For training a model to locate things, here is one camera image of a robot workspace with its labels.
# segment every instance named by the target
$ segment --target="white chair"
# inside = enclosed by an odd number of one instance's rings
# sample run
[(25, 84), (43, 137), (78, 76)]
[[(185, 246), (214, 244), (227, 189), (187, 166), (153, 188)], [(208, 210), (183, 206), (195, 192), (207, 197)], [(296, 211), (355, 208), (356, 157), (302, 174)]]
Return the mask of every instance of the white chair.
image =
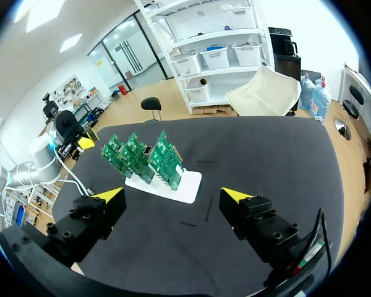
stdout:
[(239, 116), (284, 116), (300, 94), (298, 81), (261, 66), (250, 82), (226, 97)]

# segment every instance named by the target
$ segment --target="white storage box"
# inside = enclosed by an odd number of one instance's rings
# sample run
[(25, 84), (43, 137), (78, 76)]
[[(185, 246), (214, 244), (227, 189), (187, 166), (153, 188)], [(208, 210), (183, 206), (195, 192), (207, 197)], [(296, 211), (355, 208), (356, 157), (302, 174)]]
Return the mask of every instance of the white storage box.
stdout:
[(202, 51), (201, 54), (210, 70), (229, 67), (228, 46), (212, 51)]
[(202, 71), (199, 53), (180, 54), (173, 57), (172, 63), (183, 77), (198, 74)]
[(255, 28), (255, 19), (252, 7), (237, 7), (224, 9), (231, 22), (231, 29)]
[(235, 50), (240, 66), (261, 65), (261, 45), (240, 45), (234, 43), (232, 48)]
[[(206, 84), (202, 85), (201, 80), (206, 80)], [(192, 79), (185, 90), (187, 91), (190, 102), (206, 102), (209, 100), (211, 95), (211, 86), (209, 78), (196, 78)]]

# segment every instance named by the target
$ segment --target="bar stool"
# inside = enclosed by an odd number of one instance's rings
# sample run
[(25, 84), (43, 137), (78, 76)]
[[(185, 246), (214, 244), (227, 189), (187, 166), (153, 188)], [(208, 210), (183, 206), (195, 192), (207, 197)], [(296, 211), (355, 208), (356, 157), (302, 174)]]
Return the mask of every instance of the bar stool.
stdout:
[[(349, 87), (349, 91), (357, 102), (359, 102), (361, 105), (364, 104), (363, 96), (361, 95), (360, 91), (356, 89), (355, 86), (351, 85)], [(359, 117), (359, 111), (357, 110), (356, 106), (354, 106), (354, 104), (349, 100), (344, 100), (343, 105), (344, 109), (348, 112), (348, 117), (346, 118), (345, 122), (341, 119), (336, 119), (335, 128), (338, 130), (343, 138), (345, 138), (346, 140), (350, 140), (352, 138), (352, 134), (350, 128), (348, 127), (348, 122), (351, 117), (357, 119)]]
[(160, 121), (162, 121), (162, 119), (161, 119), (161, 113), (160, 113), (160, 110), (162, 110), (161, 103), (160, 103), (160, 101), (156, 97), (150, 97), (150, 98), (144, 99), (142, 101), (141, 106), (142, 106), (142, 108), (144, 110), (151, 110), (151, 112), (153, 113), (153, 118), (154, 119), (149, 119), (147, 122), (157, 121), (155, 119), (155, 116), (154, 116), (154, 110), (157, 110), (158, 111), (158, 114), (160, 116)]

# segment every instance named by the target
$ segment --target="white circuit board holder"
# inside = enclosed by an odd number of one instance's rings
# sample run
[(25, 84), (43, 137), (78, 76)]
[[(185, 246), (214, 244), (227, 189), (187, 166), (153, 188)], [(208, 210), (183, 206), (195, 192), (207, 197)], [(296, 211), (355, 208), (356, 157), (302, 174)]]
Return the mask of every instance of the white circuit board holder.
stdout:
[(171, 187), (167, 186), (162, 180), (160, 180), (157, 174), (154, 175), (151, 184), (147, 184), (136, 174), (132, 174), (130, 178), (126, 178), (125, 184), (143, 192), (191, 204), (194, 203), (195, 198), (197, 197), (201, 180), (202, 174), (200, 172), (187, 171), (184, 169), (179, 187), (176, 191), (172, 190)]

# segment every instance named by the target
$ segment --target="black table surface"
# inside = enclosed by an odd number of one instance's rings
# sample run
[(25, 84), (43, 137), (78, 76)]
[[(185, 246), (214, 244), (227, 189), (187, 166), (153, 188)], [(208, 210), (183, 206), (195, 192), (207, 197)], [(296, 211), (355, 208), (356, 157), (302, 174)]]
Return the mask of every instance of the black table surface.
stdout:
[[(125, 186), (125, 177), (100, 155), (101, 145), (114, 133), (125, 142), (136, 132), (139, 141), (154, 145), (162, 131), (184, 166), (202, 174), (193, 204)], [(98, 135), (96, 147), (80, 156), (73, 172), (96, 193), (124, 187), (127, 210), (109, 238), (98, 241), (79, 264), (87, 277), (166, 295), (246, 296), (262, 289), (271, 267), (232, 232), (218, 209), (222, 187), (267, 196), (281, 217), (299, 224), (301, 237), (312, 231), (323, 207), (335, 261), (343, 229), (343, 188), (333, 145), (320, 122), (198, 118), (106, 127)], [(56, 221), (78, 196), (73, 184), (63, 186), (53, 207)], [(317, 282), (326, 268), (324, 258), (314, 273)]]

